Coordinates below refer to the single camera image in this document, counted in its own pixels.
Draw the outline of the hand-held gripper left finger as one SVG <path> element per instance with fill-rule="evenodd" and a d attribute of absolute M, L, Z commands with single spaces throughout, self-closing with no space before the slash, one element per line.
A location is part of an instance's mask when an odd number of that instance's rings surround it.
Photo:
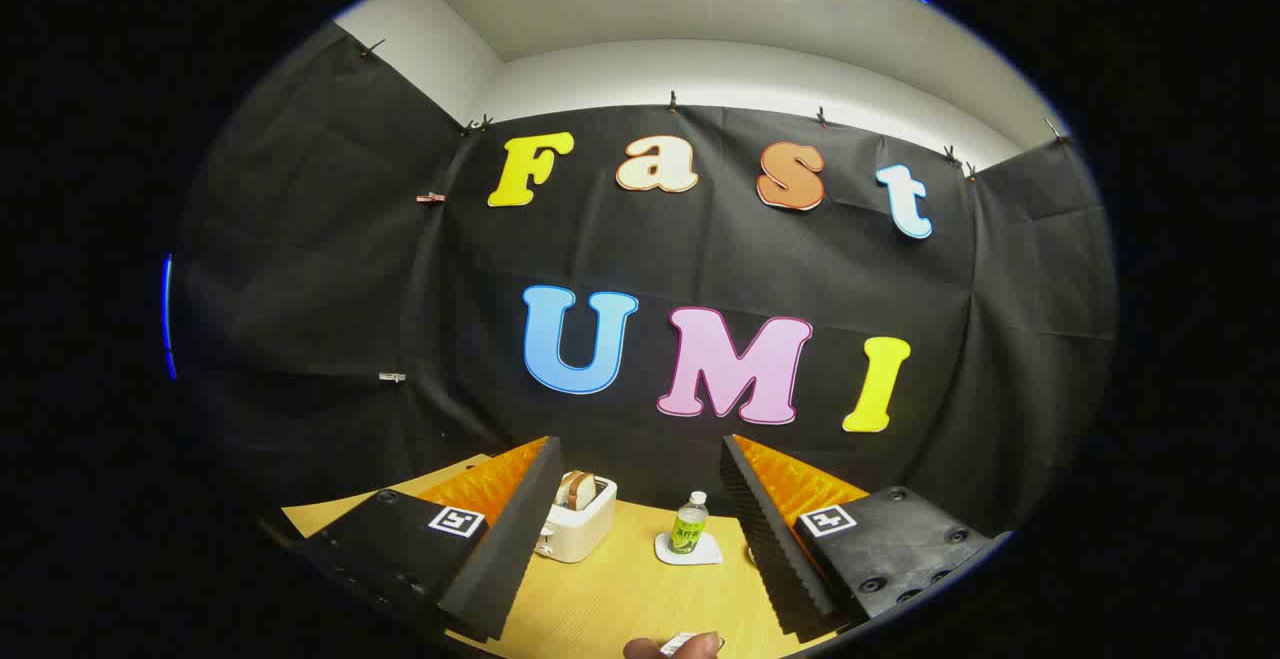
<path fill-rule="evenodd" d="M 375 491 L 294 549 L 402 624 L 497 640 L 562 475 L 558 438 L 526 441 L 416 495 Z"/>

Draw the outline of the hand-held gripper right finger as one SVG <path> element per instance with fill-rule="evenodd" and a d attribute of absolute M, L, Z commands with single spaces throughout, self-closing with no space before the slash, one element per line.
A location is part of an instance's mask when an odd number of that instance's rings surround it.
<path fill-rule="evenodd" d="M 887 621 L 1001 548 L 919 491 L 865 491 L 739 435 L 719 475 L 785 633 L 812 641 Z"/>

